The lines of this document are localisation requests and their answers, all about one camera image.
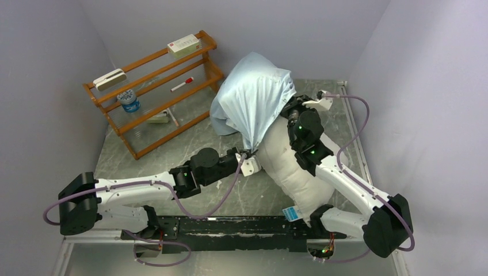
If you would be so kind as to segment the white pillow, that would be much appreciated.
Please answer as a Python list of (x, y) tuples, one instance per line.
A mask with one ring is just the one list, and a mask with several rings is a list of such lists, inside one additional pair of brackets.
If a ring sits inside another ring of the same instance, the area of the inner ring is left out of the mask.
[(335, 188), (302, 169), (291, 149), (287, 120), (278, 117), (266, 131), (256, 157), (265, 172), (289, 196), (310, 226), (310, 215), (327, 204)]

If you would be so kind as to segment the light blue pillowcase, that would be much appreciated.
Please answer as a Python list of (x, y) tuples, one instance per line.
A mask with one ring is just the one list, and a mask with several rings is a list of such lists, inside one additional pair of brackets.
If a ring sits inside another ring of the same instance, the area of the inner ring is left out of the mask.
[(239, 132), (244, 148), (256, 151), (295, 94), (290, 70), (251, 52), (234, 66), (212, 101), (212, 127), (219, 136)]

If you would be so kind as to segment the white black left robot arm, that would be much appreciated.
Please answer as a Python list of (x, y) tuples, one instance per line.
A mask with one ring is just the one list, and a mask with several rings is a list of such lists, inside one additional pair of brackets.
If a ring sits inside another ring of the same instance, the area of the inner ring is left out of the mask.
[(60, 233), (73, 236), (92, 229), (120, 229), (152, 239), (161, 227), (155, 209), (134, 204), (180, 203), (229, 175), (248, 177), (261, 169), (249, 151), (232, 148), (220, 156), (213, 148), (203, 148), (184, 164), (147, 177), (97, 179), (92, 172), (84, 172), (58, 194)]

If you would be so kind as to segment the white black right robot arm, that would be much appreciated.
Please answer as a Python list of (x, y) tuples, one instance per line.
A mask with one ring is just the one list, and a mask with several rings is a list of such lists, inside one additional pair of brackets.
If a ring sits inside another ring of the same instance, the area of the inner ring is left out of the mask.
[(288, 121), (289, 144), (302, 169), (320, 183), (332, 185), (359, 212), (345, 212), (329, 204), (316, 208), (310, 215), (311, 232), (318, 238), (328, 237), (329, 244), (321, 250), (312, 250), (311, 255), (321, 259), (332, 257), (336, 233), (361, 238), (368, 250), (381, 258), (395, 250), (414, 250), (408, 200), (401, 194), (391, 196), (349, 171), (340, 160), (343, 149), (335, 154), (320, 140), (324, 127), (318, 108), (326, 108), (335, 98), (324, 92), (321, 95), (319, 100), (293, 96), (283, 107), (281, 116)]

